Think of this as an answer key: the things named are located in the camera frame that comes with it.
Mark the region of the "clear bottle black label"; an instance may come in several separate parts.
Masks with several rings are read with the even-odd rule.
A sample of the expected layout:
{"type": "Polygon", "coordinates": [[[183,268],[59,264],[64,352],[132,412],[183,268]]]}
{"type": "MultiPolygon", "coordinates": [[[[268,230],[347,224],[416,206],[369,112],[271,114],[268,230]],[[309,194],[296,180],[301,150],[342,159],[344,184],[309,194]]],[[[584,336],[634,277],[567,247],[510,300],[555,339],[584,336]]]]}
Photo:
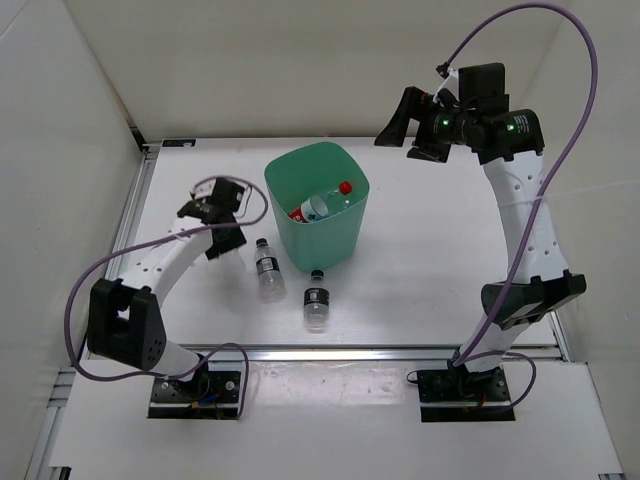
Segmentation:
{"type": "Polygon", "coordinates": [[[286,296],[286,286],[275,251],[265,238],[256,240],[254,253],[259,293],[265,301],[279,301],[286,296]]]}

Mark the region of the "red label bottle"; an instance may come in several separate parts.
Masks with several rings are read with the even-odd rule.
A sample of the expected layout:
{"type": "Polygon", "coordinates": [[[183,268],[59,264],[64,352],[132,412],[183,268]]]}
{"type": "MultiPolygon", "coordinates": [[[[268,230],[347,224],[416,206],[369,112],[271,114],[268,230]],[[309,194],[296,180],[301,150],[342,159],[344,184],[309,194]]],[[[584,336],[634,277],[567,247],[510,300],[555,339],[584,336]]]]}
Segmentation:
{"type": "Polygon", "coordinates": [[[343,181],[335,189],[311,195],[291,210],[288,217],[298,223],[314,223],[341,213],[351,206],[352,190],[352,185],[343,181]]]}

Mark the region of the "clear bottle white cap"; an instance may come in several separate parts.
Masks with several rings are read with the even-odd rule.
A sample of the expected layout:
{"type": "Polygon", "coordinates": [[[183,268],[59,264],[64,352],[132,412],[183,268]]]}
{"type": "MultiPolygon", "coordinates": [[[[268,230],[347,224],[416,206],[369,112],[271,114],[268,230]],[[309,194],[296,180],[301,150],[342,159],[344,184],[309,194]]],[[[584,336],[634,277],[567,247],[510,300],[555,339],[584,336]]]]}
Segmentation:
{"type": "Polygon", "coordinates": [[[233,295],[242,293],[246,264],[238,249],[231,250],[219,258],[221,284],[226,292],[233,295]]]}

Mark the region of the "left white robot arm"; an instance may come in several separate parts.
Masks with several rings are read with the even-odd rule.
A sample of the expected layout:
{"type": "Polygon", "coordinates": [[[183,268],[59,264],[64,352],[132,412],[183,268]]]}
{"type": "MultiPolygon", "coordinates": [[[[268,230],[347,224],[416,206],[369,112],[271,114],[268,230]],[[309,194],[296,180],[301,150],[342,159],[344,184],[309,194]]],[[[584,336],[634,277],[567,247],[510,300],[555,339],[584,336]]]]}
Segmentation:
{"type": "Polygon", "coordinates": [[[238,209],[237,202],[228,206],[187,202],[169,229],[169,242],[151,248],[117,279],[97,281],[90,292],[89,351],[142,372],[167,376],[169,385],[188,401],[208,396],[208,367],[199,364],[200,355],[167,339],[161,306],[199,256],[216,259],[246,243],[237,226],[189,232],[201,226],[235,225],[238,209]]]}

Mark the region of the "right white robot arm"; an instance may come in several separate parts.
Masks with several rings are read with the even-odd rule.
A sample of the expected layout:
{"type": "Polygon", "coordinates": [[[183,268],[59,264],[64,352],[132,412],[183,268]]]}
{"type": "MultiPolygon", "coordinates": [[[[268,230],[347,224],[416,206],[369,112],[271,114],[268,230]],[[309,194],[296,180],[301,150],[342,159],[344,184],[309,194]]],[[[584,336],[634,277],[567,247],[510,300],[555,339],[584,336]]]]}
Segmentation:
{"type": "Polygon", "coordinates": [[[583,294],[586,279],[571,272],[557,240],[544,198],[543,133],[533,110],[509,109],[500,89],[454,96],[447,88],[429,94],[411,86],[375,145],[402,146],[412,120],[418,130],[408,157],[444,163],[454,145],[477,155],[505,238],[507,277],[483,286],[483,317],[447,366],[452,393],[470,400],[492,380],[514,342],[548,312],[583,294]]]}

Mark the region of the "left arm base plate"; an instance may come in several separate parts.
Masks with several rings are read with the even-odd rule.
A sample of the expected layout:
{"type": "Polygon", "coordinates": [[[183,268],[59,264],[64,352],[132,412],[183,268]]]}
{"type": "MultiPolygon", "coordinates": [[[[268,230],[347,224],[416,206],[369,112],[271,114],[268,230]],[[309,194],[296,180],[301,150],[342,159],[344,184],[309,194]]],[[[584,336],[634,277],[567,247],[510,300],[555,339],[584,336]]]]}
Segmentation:
{"type": "Polygon", "coordinates": [[[189,381],[156,379],[147,417],[165,420],[235,420],[240,410],[243,373],[239,366],[200,367],[189,381]]]}

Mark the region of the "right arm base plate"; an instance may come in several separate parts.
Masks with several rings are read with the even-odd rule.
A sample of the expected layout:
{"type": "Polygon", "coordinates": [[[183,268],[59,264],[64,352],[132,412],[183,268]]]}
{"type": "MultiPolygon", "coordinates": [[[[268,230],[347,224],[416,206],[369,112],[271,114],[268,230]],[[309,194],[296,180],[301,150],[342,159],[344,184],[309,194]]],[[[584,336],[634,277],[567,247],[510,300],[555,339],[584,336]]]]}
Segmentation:
{"type": "Polygon", "coordinates": [[[449,365],[406,375],[418,388],[422,423],[510,422],[514,407],[502,367],[469,373],[449,365]]]}

